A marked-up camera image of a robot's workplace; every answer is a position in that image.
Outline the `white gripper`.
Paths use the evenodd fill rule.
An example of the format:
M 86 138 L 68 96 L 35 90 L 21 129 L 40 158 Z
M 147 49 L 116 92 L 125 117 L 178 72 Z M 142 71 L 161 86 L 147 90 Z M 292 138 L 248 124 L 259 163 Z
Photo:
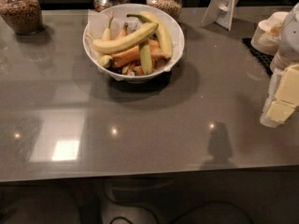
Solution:
M 269 83 L 268 97 L 263 105 L 260 123 L 276 128 L 299 106 L 299 64 L 284 70 L 275 69 Z

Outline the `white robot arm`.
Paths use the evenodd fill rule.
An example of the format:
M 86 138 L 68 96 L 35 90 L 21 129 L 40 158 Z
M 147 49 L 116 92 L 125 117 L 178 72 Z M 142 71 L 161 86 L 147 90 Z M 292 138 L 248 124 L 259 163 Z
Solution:
M 278 51 L 270 69 L 273 74 L 260 122 L 266 127 L 276 128 L 299 106 L 299 3 L 282 23 Z

